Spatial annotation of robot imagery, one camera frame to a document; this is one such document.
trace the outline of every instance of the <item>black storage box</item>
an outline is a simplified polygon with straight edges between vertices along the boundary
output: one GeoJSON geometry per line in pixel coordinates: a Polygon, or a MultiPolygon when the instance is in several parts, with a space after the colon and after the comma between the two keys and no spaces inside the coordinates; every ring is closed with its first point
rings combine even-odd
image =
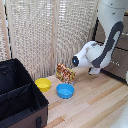
{"type": "Polygon", "coordinates": [[[43,128],[48,101],[18,59],[0,62],[0,128],[43,128]]]}

